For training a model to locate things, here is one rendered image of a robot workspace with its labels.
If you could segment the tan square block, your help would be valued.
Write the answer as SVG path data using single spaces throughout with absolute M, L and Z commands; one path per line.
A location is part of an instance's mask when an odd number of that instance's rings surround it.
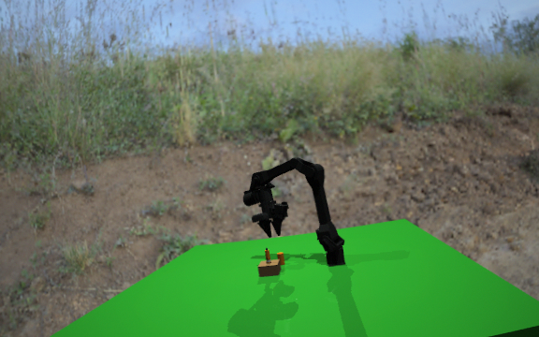
M 280 259 L 271 259 L 271 263 L 267 263 L 267 260 L 260 261 L 257 266 L 259 277 L 279 275 L 281 271 Z

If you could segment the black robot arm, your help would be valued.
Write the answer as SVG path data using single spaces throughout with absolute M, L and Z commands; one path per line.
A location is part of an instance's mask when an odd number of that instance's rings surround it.
M 324 191 L 324 169 L 320 164 L 314 164 L 305 161 L 299 157 L 282 163 L 281 165 L 269 170 L 259 171 L 252 175 L 250 190 L 244 191 L 243 203 L 246 206 L 252 206 L 260 201 L 272 199 L 271 188 L 275 185 L 270 182 L 277 176 L 280 176 L 292 169 L 296 169 L 304 174 L 308 184 L 313 190 L 315 208 L 319 220 L 319 229 L 317 229 L 317 240 L 320 241 L 326 251 L 329 267 L 345 264 L 343 244 L 344 240 L 338 235 L 336 228 L 330 218 L 328 203 Z M 259 190 L 258 190 L 259 189 Z M 289 209 L 287 202 L 277 204 L 276 200 L 269 204 L 269 213 L 287 213 Z

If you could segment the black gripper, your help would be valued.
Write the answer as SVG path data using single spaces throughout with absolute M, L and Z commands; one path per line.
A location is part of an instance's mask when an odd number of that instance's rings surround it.
M 271 220 L 270 219 L 273 220 L 271 223 L 277 235 L 281 236 L 282 222 L 286 217 L 288 217 L 287 213 L 278 213 L 278 212 L 270 213 L 269 206 L 270 206 L 271 201 L 272 203 L 274 203 L 273 198 L 260 201 L 260 204 L 258 206 L 261 207 L 262 213 L 254 215 L 252 217 L 253 222 L 259 221 L 257 222 L 257 224 L 259 224 L 262 227 L 262 229 L 266 232 L 269 238 L 271 238 L 271 229 L 270 229 Z

